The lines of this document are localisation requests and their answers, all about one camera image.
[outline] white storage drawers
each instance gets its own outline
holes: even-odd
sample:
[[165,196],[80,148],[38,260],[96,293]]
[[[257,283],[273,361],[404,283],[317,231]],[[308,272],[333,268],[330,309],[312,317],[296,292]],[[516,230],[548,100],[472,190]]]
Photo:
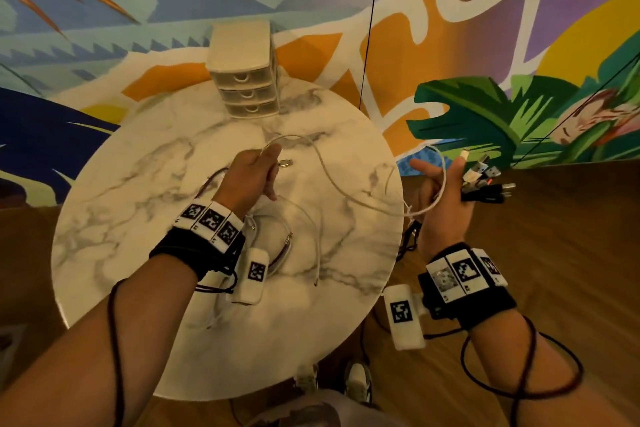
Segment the white storage drawers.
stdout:
[[280,110],[269,21],[213,24],[207,70],[232,117],[266,117]]

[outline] forearm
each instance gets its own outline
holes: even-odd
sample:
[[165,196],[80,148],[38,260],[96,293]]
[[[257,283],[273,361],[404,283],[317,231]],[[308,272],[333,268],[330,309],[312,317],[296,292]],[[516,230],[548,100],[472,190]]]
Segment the forearm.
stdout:
[[[156,388],[196,282],[182,262],[158,255],[118,289],[125,425],[135,422]],[[72,326],[5,392],[4,425],[113,425],[115,371],[106,304],[101,301]]]
[[[506,310],[480,323],[470,331],[471,341],[494,388],[514,392],[522,375],[531,333],[515,309]],[[526,390],[541,392],[568,384],[575,372],[562,356],[540,335],[533,368]],[[511,402],[499,398],[507,416]],[[523,401],[518,409],[521,427],[551,426],[629,426],[607,400],[582,384],[568,395]]]

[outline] round table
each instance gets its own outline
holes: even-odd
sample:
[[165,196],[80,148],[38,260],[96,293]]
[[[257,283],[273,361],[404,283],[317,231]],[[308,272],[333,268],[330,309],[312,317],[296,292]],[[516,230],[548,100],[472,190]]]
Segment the round table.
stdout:
[[[351,196],[402,212],[396,163],[375,126],[335,93],[284,76],[280,114],[232,119],[212,82],[176,92],[117,130],[84,166],[60,213],[53,288],[74,324],[147,259],[172,220],[213,171],[237,152],[277,135],[312,139],[334,180]],[[276,180],[284,199],[261,199],[260,214],[284,218],[292,248],[255,306],[194,293],[155,395],[212,400],[291,378],[324,358],[369,313],[394,267],[403,218],[349,203],[329,183],[308,142],[280,141],[292,159]],[[321,273],[316,274],[316,229]],[[286,231],[259,221],[256,246],[274,257]]]

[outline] shoe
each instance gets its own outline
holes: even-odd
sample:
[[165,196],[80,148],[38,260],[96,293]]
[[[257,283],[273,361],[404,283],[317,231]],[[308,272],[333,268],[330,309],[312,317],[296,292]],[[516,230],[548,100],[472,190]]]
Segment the shoe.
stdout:
[[371,404],[371,372],[359,361],[351,361],[344,372],[344,394],[358,403]]
[[297,388],[302,390],[305,395],[316,393],[318,391],[318,366],[317,365],[301,365],[298,367],[295,377],[293,378]]

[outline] wristband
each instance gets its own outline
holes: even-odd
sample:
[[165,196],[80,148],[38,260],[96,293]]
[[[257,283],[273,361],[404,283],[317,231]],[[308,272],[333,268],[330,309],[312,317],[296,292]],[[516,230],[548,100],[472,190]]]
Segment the wristband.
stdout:
[[196,198],[174,220],[149,258],[172,255],[189,266],[198,281],[209,271],[231,275],[244,246],[243,226],[222,204]]
[[507,281],[486,252],[460,242],[433,257],[418,276],[422,303],[434,319],[458,319],[470,330],[495,314],[516,307]]

